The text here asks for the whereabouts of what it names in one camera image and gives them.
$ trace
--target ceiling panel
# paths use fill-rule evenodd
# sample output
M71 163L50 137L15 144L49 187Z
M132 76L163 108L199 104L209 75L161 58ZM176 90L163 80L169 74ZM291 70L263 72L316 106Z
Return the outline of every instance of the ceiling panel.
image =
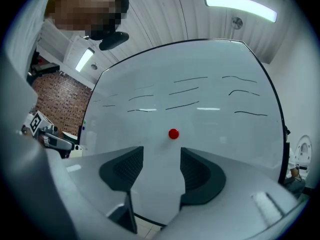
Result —
M127 16L118 31L129 40L109 51L100 51L100 41L84 40L79 32L59 31L46 22L41 46L75 68L84 51L95 51L80 74L95 83L102 71L115 63L152 47L191 39L223 38L244 41L264 63L270 63L291 27L290 0L253 0L277 12L275 23L257 15L224 7L208 7L205 0L130 0ZM234 29L232 18L243 21Z

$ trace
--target person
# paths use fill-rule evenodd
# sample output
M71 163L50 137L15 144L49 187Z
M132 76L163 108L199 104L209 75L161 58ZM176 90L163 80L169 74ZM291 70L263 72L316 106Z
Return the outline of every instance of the person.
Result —
M287 126L285 127L285 141L288 140L288 135L291 132L288 130ZM299 198L303 192L306 182L301 178L299 174L299 165L295 163L295 154L292 151L291 147L289 149L289 162L286 170L286 178L284 180L284 187L290 191L295 198Z
M121 4L122 0L29 0L11 23L2 49L26 79L44 19L50 18L62 30L97 31L120 23Z

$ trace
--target black line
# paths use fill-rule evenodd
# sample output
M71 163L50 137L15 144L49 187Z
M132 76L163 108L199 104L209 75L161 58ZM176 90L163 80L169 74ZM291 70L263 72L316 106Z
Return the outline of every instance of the black line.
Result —
M236 111L234 113L247 113L247 114L251 114L251 115L255 115L255 116L265 116L267 117L267 114L255 114L255 113L250 113L250 112L245 112L245 111Z
M193 79L200 79L200 78L208 78L208 77L207 77L207 76L195 77L195 78L190 78L190 79L185 79L185 80L174 81L174 83L178 83L178 82L182 82L182 81L188 81L188 80L193 80Z
M113 97L113 96L117 96L118 94L114 94L114 95L111 95L111 96L108 96L107 98L109 98L109 97Z
M138 218L146 221L146 222L151 223L151 224L155 224L155 225L160 226L160 227L166 227L166 226L167 226L167 225L164 225L164 224L155 222L155 221L153 221L153 220L150 220L150 219L148 219L148 218L142 217L142 216L140 216L139 214L136 214L136 213L135 213L134 215L137 216Z
M114 60L117 61L117 63L119 63L119 60L114 56L114 54L110 50L108 50L108 53L110 53L112 58L114 58Z
M278 179L278 183L280 184L283 184L284 183L284 180L285 180L285 177L287 175L287 168L288 168L288 160L289 160L289 152L286 153L286 129L285 129L285 118L284 118L284 113L283 113L283 110L282 110L282 107L281 107L281 103L280 103L280 100L279 100L279 97L278 97L278 94L277 94L277 91L276 91L276 88L274 86L274 84L272 83L271 81L271 78L270 76L268 75L264 65L262 65L262 63L260 62L260 60L257 58L257 56L254 54L254 52L249 48L249 46L247 46L244 42L242 42L243 45L248 49L248 51L254 56L256 62L259 63L260 67L262 68L265 76L268 78L269 80L269 83L272 87L272 90L273 90L273 93L275 95L275 98L276 98L276 102L278 103L278 107L279 107L279 110L280 110L280 116L281 116L281 122L282 122L282 135L283 135L283 153L282 153L282 165L281 165L281 170L280 170L280 174L279 174L279 179Z
M143 95L143 96L133 97L133 98L129 99L128 101L131 101L131 100L133 100L133 99L135 99L135 98L140 98L140 97L151 97L151 96L153 96L153 95Z
M248 94L253 94L253 95L260 96L259 94L256 94L256 93L253 93L253 92L250 92L250 91L247 91L247 90L233 90L232 92L229 93L229 95L232 94L233 92L245 92L245 93L248 93Z
M144 29L144 32L146 33L146 36L148 37L148 39L149 39L149 41L150 41L150 44L151 44L152 46L154 46L154 44L151 42L151 39L150 39L150 37L149 37L149 35L148 35L148 33L147 33L146 29L145 29L145 26L142 24L142 22L141 22L140 18L138 17L138 15L137 15L137 13L136 13L135 9L132 7L132 5L131 5L131 4L129 4L129 6L131 6L132 10L134 11L135 16L136 16L136 17L138 18L138 20L140 21L141 26L142 26L142 28Z
M181 6L181 10L182 10L182 15L183 15L183 19L184 19L184 25L185 25L185 31L186 31L186 39L189 39L184 9L183 9L183 7L182 7L181 0L179 0L179 2L180 2L180 6Z
M132 111L141 111L141 112L152 112L152 111L145 111L145 110L141 110L141 109L134 109L134 110L129 110L127 112L132 112Z
M254 82L254 83L256 83L256 81L248 80L248 79L242 79L242 78L237 77L237 76L234 76L234 75L227 75L227 76L223 76L222 78L238 78L238 79L243 80L243 81L249 81L249 82Z
M198 102L199 101L194 102L194 103L190 103L190 104L187 104L187 105L169 107L169 108L166 108L165 110L172 110L172 109L176 109L176 108L181 108L181 107L189 106L189 105L192 105L192 104L195 104L195 103L198 103Z
M179 94L179 93L184 93L184 92L191 91L191 90L195 90L195 89L198 89L198 88L199 88L199 87L192 88L192 89L189 89L189 90L178 91L178 92L170 93L169 95L172 95L172 94Z
M271 200L271 202L273 203L273 205L276 207L276 209L281 213L281 216L285 216L286 213L282 210L282 208L276 203L276 201L274 200L274 198L269 194L269 193L265 193L266 196Z
M135 90L139 90L139 89L143 89L143 88L152 87L152 86L154 86L154 84L153 84L153 85L149 85L149 86L145 86L145 87L140 87L140 88L134 89L134 91L135 91Z

